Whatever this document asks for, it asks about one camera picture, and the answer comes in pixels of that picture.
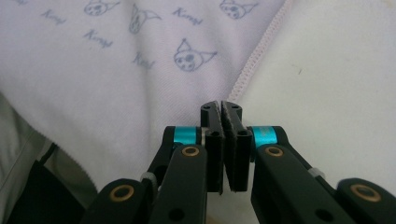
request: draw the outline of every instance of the gray fabric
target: gray fabric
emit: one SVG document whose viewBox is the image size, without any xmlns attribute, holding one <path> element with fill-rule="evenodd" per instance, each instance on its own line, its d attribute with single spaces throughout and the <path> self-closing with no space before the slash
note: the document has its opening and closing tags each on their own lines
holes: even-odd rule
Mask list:
<svg viewBox="0 0 396 224">
<path fill-rule="evenodd" d="M 45 137 L 12 109 L 0 93 L 0 222 L 20 197 Z"/>
</svg>

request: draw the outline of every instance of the brass screw insert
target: brass screw insert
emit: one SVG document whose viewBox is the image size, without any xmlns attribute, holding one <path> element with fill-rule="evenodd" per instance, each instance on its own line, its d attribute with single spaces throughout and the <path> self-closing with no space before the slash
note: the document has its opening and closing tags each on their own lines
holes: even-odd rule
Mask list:
<svg viewBox="0 0 396 224">
<path fill-rule="evenodd" d="M 199 154 L 199 149 L 198 147 L 185 147 L 181 150 L 181 153 L 188 157 L 194 157 Z"/>
<path fill-rule="evenodd" d="M 278 147 L 268 147 L 265 149 L 265 152 L 273 157 L 281 157 L 283 156 L 283 151 L 282 149 L 278 148 Z"/>
<path fill-rule="evenodd" d="M 119 185 L 110 192 L 110 200 L 113 203 L 127 201 L 134 195 L 134 187 L 131 185 Z"/>
<path fill-rule="evenodd" d="M 372 189 L 368 186 L 362 184 L 355 184 L 350 186 L 350 189 L 356 196 L 368 202 L 378 203 L 379 201 L 381 201 L 381 195 L 375 189 Z"/>
</svg>

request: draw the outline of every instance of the white fabric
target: white fabric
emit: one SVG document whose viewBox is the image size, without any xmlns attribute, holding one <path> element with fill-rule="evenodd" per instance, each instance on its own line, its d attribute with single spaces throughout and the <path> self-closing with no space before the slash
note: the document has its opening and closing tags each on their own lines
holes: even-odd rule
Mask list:
<svg viewBox="0 0 396 224">
<path fill-rule="evenodd" d="M 290 4 L 2 1 L 0 92 L 98 189 L 138 179 L 165 126 L 198 124 L 251 76 Z"/>
</svg>

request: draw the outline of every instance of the fabric seam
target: fabric seam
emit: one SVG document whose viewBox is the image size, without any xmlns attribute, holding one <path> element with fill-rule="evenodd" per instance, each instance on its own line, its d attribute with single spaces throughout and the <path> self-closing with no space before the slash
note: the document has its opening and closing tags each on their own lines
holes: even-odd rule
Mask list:
<svg viewBox="0 0 396 224">
<path fill-rule="evenodd" d="M 26 138 L 26 140 L 25 140 L 24 143 L 23 143 L 23 146 L 21 147 L 21 151 L 20 151 L 20 153 L 18 154 L 17 159 L 14 161 L 14 164 L 12 164 L 11 169 L 9 170 L 8 174 L 6 175 L 6 178 L 4 179 L 3 183 L 1 184 L 0 191 L 3 190 L 3 187 L 6 185 L 9 176 L 10 176 L 11 173 L 14 171 L 14 168 L 15 168 L 16 164 L 18 163 L 18 161 L 19 161 L 20 158 L 21 158 L 21 155 L 23 154 L 24 150 L 26 149 L 27 143 L 29 142 L 29 140 L 32 138 L 32 136 L 33 136 L 34 134 L 35 134 L 35 130 L 34 130 L 34 129 L 31 129 L 30 133 L 28 134 L 28 137 Z"/>
<path fill-rule="evenodd" d="M 262 56 L 264 52 L 267 51 L 276 32 L 279 30 L 284 17 L 289 12 L 291 4 L 292 4 L 292 0 L 287 0 L 280 8 L 280 10 L 276 13 L 272 21 L 270 22 L 270 25 L 264 32 L 264 35 L 262 36 L 262 39 L 260 40 L 259 44 L 247 59 L 247 63 L 242 69 L 239 78 L 236 80 L 233 86 L 233 90 L 229 94 L 227 101 L 236 103 L 241 97 L 241 95 L 245 92 L 245 89 L 251 77 L 256 71 L 257 65 L 262 60 Z"/>
</svg>

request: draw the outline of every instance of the cat face print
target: cat face print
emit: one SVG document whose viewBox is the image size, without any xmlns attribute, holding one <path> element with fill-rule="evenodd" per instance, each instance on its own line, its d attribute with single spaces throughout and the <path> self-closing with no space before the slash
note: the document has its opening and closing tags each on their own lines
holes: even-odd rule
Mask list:
<svg viewBox="0 0 396 224">
<path fill-rule="evenodd" d="M 193 72 L 209 62 L 216 54 L 216 52 L 208 53 L 192 49 L 187 40 L 183 39 L 174 56 L 174 61 L 180 70 Z"/>
<path fill-rule="evenodd" d="M 87 6 L 85 6 L 84 12 L 90 16 L 101 16 L 101 15 L 105 14 L 105 12 L 112 9 L 115 5 L 118 5 L 119 3 L 120 2 L 118 2 L 118 3 L 104 3 L 104 2 L 102 2 L 102 0 L 99 0 L 99 1 L 91 0 L 91 2 Z"/>
<path fill-rule="evenodd" d="M 220 4 L 221 10 L 230 18 L 238 20 L 247 15 L 258 4 L 240 5 L 235 1 L 224 0 Z"/>
<path fill-rule="evenodd" d="M 129 25 L 129 31 L 136 35 L 139 33 L 143 24 L 150 19 L 161 19 L 157 13 L 148 10 L 139 10 L 139 8 L 134 4 L 134 9 L 132 11 L 131 23 Z"/>
</svg>

